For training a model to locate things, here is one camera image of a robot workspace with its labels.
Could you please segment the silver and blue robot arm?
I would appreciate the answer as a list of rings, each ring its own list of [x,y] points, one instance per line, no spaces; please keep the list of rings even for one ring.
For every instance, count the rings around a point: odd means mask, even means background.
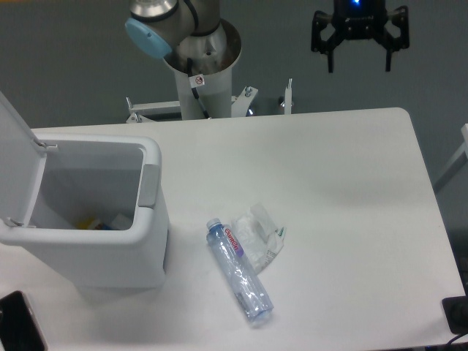
[[[129,11],[129,38],[182,73],[215,74],[241,54],[240,34],[221,18],[219,1],[131,1]],[[333,52],[343,41],[365,39],[384,47],[389,71],[393,53],[410,46],[408,8],[389,11],[384,1],[335,1],[333,13],[314,13],[311,50],[326,56],[328,71],[333,71]]]

